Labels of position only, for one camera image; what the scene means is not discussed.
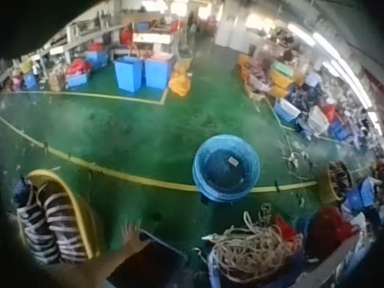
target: tangled twine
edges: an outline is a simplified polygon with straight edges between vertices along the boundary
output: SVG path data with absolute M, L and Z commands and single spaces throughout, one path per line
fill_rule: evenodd
M 215 244 L 212 248 L 214 265 L 229 280 L 248 283 L 266 279 L 301 247 L 301 236 L 283 241 L 278 226 L 267 227 L 270 220 L 271 204 L 263 204 L 256 223 L 244 212 L 246 228 L 232 226 L 222 235 L 206 238 Z

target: factory floor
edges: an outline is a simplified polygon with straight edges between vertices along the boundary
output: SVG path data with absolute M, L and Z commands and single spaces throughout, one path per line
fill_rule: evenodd
M 121 243 L 126 221 L 142 220 L 145 230 L 196 258 L 191 249 L 203 246 L 202 236 L 242 225 L 243 211 L 256 219 L 265 202 L 291 222 L 312 214 L 321 206 L 313 181 L 328 161 L 343 160 L 354 177 L 366 172 L 370 154 L 329 139 L 308 142 L 284 128 L 266 101 L 249 99 L 235 68 L 237 56 L 208 38 L 196 41 L 186 97 L 148 88 L 126 94 L 117 88 L 112 65 L 70 93 L 1 94 L 5 205 L 11 209 L 19 174 L 54 169 L 96 212 L 107 247 Z M 221 133 L 254 147 L 260 178 L 238 202 L 204 204 L 190 191 L 193 158 L 201 143 Z M 307 152 L 314 167 L 300 160 L 292 175 L 282 159 L 289 146 Z

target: hand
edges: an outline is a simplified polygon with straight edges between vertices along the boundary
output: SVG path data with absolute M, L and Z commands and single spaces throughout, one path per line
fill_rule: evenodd
M 135 225 L 128 224 L 122 228 L 122 236 L 124 239 L 123 247 L 129 255 L 142 251 L 151 240 L 140 240 L 140 223 Z

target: striped fabric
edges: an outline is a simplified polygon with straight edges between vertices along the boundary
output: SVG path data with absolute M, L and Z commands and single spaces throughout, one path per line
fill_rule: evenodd
M 87 260 L 71 199 L 61 185 L 46 182 L 37 192 L 37 203 L 46 212 L 47 223 L 56 236 L 62 261 L 79 263 Z
M 44 211 L 37 205 L 34 189 L 22 178 L 14 191 L 13 200 L 24 228 L 26 244 L 38 261 L 44 264 L 59 263 L 55 234 L 49 229 Z

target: green epoxy floor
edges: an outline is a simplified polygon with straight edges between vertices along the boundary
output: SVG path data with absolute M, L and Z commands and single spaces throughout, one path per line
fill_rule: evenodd
M 50 147 L 100 166 L 151 179 L 193 185 L 194 154 L 207 138 L 221 133 L 248 141 L 260 158 L 258 187 L 305 182 L 289 174 L 278 143 L 297 142 L 315 163 L 312 173 L 302 162 L 296 174 L 308 180 L 329 160 L 343 160 L 349 169 L 364 167 L 370 154 L 326 140 L 307 143 L 293 131 L 283 130 L 269 106 L 245 95 L 238 71 L 237 52 L 197 41 L 191 66 L 191 89 L 184 98 L 168 92 L 165 104 L 154 105 L 75 95 L 0 95 L 0 115 L 31 137 Z M 113 78 L 113 66 L 91 77 L 82 92 L 124 94 Z M 134 97 L 160 100 L 161 90 L 142 89 Z M 190 253 L 201 247 L 201 236 L 242 224 L 242 212 L 256 218 L 259 207 L 271 202 L 273 212 L 293 221 L 320 206 L 316 187 L 281 193 L 254 193 L 233 204 L 200 202 L 195 192 L 168 190 L 120 181 L 88 171 L 31 146 L 0 123 L 1 185 L 5 203 L 19 173 L 34 169 L 56 171 L 97 213 L 107 247 L 121 242 L 126 220 L 143 222 L 144 229 Z M 304 197 L 299 207 L 298 196 Z

